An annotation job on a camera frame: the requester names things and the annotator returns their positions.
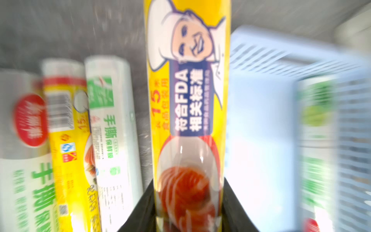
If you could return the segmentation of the blue plastic basket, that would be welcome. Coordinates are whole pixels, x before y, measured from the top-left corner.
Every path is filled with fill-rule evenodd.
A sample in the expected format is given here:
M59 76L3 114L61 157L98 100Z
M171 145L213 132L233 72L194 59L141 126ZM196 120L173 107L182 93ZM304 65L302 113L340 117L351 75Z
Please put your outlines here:
M226 179L260 232L304 232L296 84L335 75L334 232L371 229L371 59L241 26L231 35Z

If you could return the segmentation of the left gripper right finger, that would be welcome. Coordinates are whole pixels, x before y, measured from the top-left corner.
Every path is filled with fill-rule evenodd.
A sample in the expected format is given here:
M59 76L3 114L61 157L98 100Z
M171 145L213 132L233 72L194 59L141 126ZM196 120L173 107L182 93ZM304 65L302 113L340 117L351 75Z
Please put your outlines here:
M222 199L222 232L258 232L259 230L243 209L240 201L224 178Z

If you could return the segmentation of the clear white wrap roll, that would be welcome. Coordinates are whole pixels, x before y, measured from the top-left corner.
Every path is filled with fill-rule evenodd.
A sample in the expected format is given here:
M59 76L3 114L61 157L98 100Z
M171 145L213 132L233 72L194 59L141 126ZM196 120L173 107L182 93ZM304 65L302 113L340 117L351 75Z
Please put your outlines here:
M85 68L101 227L116 232L143 195L130 65L97 55Z

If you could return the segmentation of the white green wrap roll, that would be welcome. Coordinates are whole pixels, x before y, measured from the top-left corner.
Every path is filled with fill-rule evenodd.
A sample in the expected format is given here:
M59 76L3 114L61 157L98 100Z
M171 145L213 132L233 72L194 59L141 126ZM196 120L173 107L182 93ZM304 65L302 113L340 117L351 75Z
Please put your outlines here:
M335 75L296 84L297 151L303 231L333 232L335 217Z
M1 70L1 231L58 230L42 80Z

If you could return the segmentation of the yellow red wrap roll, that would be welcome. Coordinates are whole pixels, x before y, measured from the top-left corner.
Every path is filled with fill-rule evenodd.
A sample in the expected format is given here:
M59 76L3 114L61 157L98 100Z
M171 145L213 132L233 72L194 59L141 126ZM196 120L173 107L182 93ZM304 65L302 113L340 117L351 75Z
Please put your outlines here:
M156 229L220 232L230 1L144 1Z

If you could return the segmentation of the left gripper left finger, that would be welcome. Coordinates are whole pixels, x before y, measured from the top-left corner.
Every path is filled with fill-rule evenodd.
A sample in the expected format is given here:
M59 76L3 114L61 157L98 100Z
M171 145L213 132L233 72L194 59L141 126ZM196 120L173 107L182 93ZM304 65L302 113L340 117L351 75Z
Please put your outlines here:
M118 232L156 232L156 207L153 180Z

